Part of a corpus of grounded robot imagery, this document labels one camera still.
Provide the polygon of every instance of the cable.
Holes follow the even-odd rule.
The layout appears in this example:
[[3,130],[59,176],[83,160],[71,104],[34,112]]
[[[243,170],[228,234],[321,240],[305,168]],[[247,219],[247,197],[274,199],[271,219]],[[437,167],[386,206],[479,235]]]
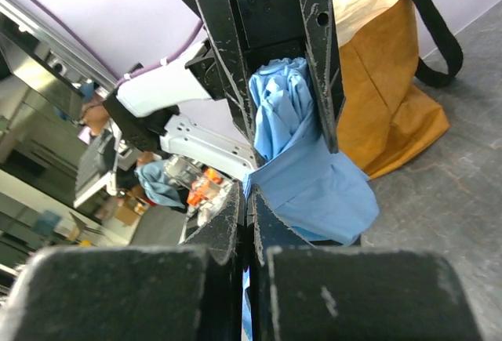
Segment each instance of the cable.
[[[40,8],[41,11],[43,11],[45,14],[47,14],[47,16],[52,18],[57,24],[59,24],[75,41],[77,41],[84,49],[86,49],[92,56],[94,56],[96,61],[104,69],[106,69],[108,72],[110,72],[110,74],[112,74],[116,78],[119,77],[117,72],[113,71],[111,69],[111,67],[106,64],[106,62],[103,60],[103,58],[96,53],[96,51],[91,49],[83,40],[81,40],[80,37],[72,29],[70,29],[69,26],[67,26],[59,17],[57,17],[54,13],[52,13],[45,5],[43,5],[38,0],[29,0],[29,1],[32,2],[33,4],[35,4],[38,8]],[[188,39],[185,41],[185,43],[178,50],[176,50],[172,55],[167,56],[165,59],[160,60],[155,64],[152,64],[152,65],[147,66],[145,68],[141,68],[138,71],[134,71],[132,74],[127,76],[128,78],[125,78],[124,76],[122,76],[118,80],[117,85],[115,85],[115,88],[118,88],[124,82],[126,82],[132,78],[136,78],[138,76],[141,76],[142,74],[145,74],[149,71],[157,69],[157,68],[161,67],[162,65],[166,65],[166,63],[170,63],[171,61],[174,61],[175,59],[177,59],[188,47],[190,47],[190,45],[195,40],[195,38],[197,37],[197,35],[201,29],[202,29],[202,21],[199,21],[197,23],[197,25],[195,26],[194,30],[192,31],[192,33],[190,34],[190,36],[188,37]]]

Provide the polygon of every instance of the cardboard box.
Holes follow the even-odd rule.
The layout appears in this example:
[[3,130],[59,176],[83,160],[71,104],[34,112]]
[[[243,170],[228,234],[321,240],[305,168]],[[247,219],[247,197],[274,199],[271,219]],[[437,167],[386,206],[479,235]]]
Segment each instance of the cardboard box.
[[140,218],[140,215],[134,211],[136,205],[137,202],[134,200],[125,202],[115,211],[115,218],[122,221],[127,226],[132,226]]

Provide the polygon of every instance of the brown bag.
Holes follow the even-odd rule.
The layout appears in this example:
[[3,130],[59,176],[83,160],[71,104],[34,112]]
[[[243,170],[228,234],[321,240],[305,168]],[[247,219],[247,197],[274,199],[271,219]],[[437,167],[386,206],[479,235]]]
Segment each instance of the brown bag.
[[[340,149],[371,178],[417,156],[448,128],[442,107],[413,83],[447,85],[462,50],[431,0],[333,0],[346,102]],[[448,64],[433,71],[420,58],[417,7]]]

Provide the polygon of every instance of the gray floor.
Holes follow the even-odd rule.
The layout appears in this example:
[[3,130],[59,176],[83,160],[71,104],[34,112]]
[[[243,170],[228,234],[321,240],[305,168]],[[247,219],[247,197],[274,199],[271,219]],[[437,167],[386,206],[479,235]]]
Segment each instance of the gray floor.
[[502,3],[458,38],[465,55],[458,79],[448,89],[420,86],[452,127],[420,157],[372,182],[381,214],[363,242],[443,254],[486,339],[501,340]]

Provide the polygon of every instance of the bag handle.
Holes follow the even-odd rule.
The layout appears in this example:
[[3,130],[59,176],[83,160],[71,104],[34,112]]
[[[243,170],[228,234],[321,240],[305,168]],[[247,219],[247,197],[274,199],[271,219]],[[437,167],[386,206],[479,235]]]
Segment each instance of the bag handle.
[[457,75],[464,63],[464,54],[457,39],[446,26],[446,22],[436,9],[432,0],[412,0],[422,17],[425,27],[431,33],[434,43],[445,59],[448,73],[442,73],[430,68],[419,58],[415,76],[425,85],[440,88],[448,85]]

